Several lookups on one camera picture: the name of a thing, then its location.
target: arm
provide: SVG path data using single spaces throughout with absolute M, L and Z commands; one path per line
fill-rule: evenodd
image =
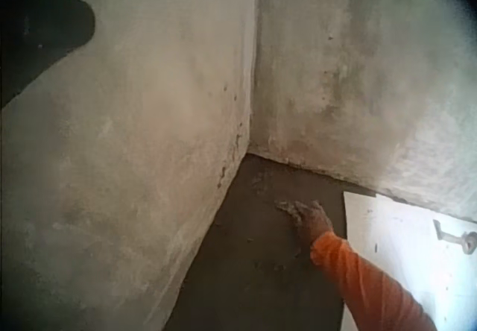
M 411 294 L 333 232 L 316 239 L 311 258 L 337 284 L 360 330 L 436 330 Z

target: hand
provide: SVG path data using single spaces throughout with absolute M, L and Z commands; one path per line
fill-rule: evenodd
M 293 218 L 298 235 L 307 246 L 324 233 L 333 231 L 332 223 L 318 201 L 313 201 L 311 206 L 298 201 L 279 202 L 277 208 L 284 210 Z

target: white panel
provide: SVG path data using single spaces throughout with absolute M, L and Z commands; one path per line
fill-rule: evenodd
M 477 224 L 378 195 L 344 193 L 348 241 L 364 258 L 398 280 L 419 301 L 439 331 L 477 324 L 477 251 L 438 241 L 433 220 L 461 236 Z M 345 307 L 341 331 L 357 330 Z

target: wet cement floor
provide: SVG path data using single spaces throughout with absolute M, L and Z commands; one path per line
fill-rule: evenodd
M 165 327 L 184 330 L 340 329 L 337 288 L 300 252 L 275 201 L 319 200 L 345 237 L 351 183 L 247 155 L 185 278 Z

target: orange sleeve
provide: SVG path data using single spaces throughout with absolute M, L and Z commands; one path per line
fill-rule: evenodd
M 346 240 L 327 232 L 313 243 L 311 257 L 338 285 L 360 331 L 437 331 L 412 295 Z

